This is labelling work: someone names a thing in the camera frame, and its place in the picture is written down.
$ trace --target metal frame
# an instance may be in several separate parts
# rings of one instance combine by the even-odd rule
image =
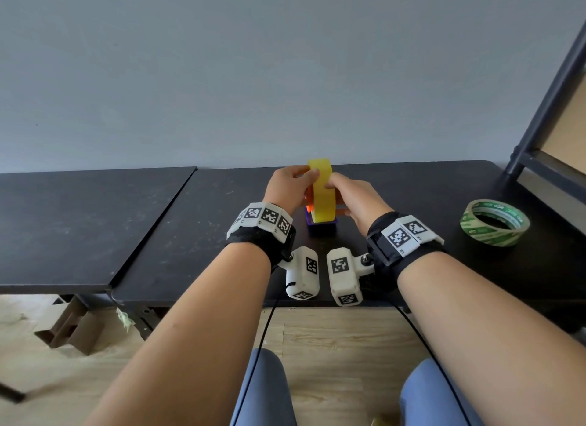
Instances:
[[[574,94],[586,65],[586,22],[574,40],[566,59],[555,75],[552,84],[519,145],[511,154],[505,168],[513,179],[518,179],[525,167],[551,182],[566,193],[586,204],[586,174],[541,151],[557,118]]]

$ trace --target hand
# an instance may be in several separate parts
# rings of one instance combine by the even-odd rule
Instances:
[[[364,237],[379,216],[392,211],[368,182],[355,181],[343,174],[332,173],[326,188],[335,188],[336,203],[348,207],[337,209],[336,214],[352,217]]]
[[[319,178],[319,170],[308,165],[293,165],[279,169],[269,180],[263,202],[272,202],[290,216],[301,207],[305,190]]]

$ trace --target blue jeans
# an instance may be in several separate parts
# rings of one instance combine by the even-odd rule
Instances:
[[[245,384],[250,378],[254,360],[259,353],[253,350],[248,369],[238,396],[238,407],[242,402]],[[468,400],[458,390],[468,418],[473,426],[482,426]],[[466,425],[464,417],[445,382],[443,375],[433,360],[423,361],[407,378],[401,391],[401,412],[405,426],[460,426]],[[236,410],[232,415],[231,426],[296,426],[291,393],[287,384],[285,370],[278,356],[267,349],[261,349],[259,362],[254,370],[248,393],[244,399],[238,423],[234,423]]]

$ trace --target person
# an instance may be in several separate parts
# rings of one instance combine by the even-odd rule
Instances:
[[[318,176],[308,166],[277,170],[263,201],[292,215]],[[337,190],[347,207],[340,212],[354,219],[362,235],[392,211],[368,182],[333,173],[328,187]],[[85,424],[230,424],[258,353],[251,350],[270,272],[267,254],[257,245],[228,244],[162,319]],[[409,264],[397,284],[457,385],[471,422],[585,424],[586,350],[580,343],[444,252]],[[406,425],[465,424],[435,364],[424,363],[417,373],[420,368],[403,390],[421,398],[411,403],[402,397]],[[420,390],[409,389],[410,383]],[[441,402],[432,403],[433,410],[426,397]],[[282,365],[262,350],[238,425],[272,424],[295,424],[295,416]]]

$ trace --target black cable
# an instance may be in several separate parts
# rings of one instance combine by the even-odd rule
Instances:
[[[460,402],[460,398],[458,397],[458,394],[456,393],[456,389],[454,389],[454,386],[452,385],[452,383],[450,382],[450,379],[448,378],[448,375],[446,374],[446,372],[443,370],[443,367],[441,366],[440,362],[438,361],[438,359],[436,358],[436,354],[433,353],[433,351],[431,350],[431,348],[429,347],[429,345],[427,344],[427,341],[423,338],[423,335],[419,333],[419,330],[417,330],[417,327],[415,327],[415,325],[413,324],[413,322],[409,319],[409,317],[407,316],[407,314],[405,314],[405,312],[398,306],[396,305],[391,298],[389,298],[387,295],[383,294],[381,291],[379,291],[378,289],[369,289],[369,290],[374,290],[376,293],[378,293],[380,296],[382,296],[386,301],[390,302],[392,304],[393,307],[395,307],[395,309],[397,309],[399,311],[399,313],[403,316],[403,318],[406,319],[406,321],[409,323],[409,325],[411,326],[411,328],[413,329],[413,331],[416,333],[416,335],[419,337],[419,339],[421,340],[421,342],[423,343],[423,345],[425,346],[425,348],[427,349],[427,351],[429,352],[429,355],[433,358],[433,360],[436,362],[436,366],[439,367],[439,371],[441,372],[441,374],[443,375],[443,378],[445,378],[446,383],[448,383],[448,385],[450,386],[450,389],[452,390],[452,393],[454,394],[454,398],[456,399],[456,402],[458,403],[458,407],[460,408],[460,411],[462,411],[462,415],[464,416],[464,420],[466,420],[466,424],[468,426],[472,426],[472,424],[470,423],[470,419],[468,418],[468,416],[466,415],[466,411],[464,410],[464,406],[462,406],[462,403]]]
[[[277,308],[277,304],[279,303],[280,299],[281,299],[281,297],[277,297],[277,299],[275,299],[275,303],[273,304],[273,308],[271,309],[271,313],[268,315],[267,323],[264,325],[264,330],[262,331],[262,336],[260,337],[259,352],[257,353],[257,356],[254,359],[253,368],[250,371],[250,377],[248,377],[248,381],[246,382],[246,387],[244,388],[244,394],[242,394],[242,400],[240,401],[240,406],[238,406],[238,411],[236,412],[236,417],[234,418],[233,426],[236,426],[236,423],[238,423],[238,417],[240,416],[240,411],[242,410],[242,406],[244,405],[244,399],[246,398],[246,393],[248,392],[248,388],[250,387],[250,382],[253,380],[254,369],[256,369],[256,365],[259,362],[260,350],[262,349],[264,337],[267,334],[268,325],[271,322],[271,318],[273,317],[273,313],[275,312],[275,309]]]

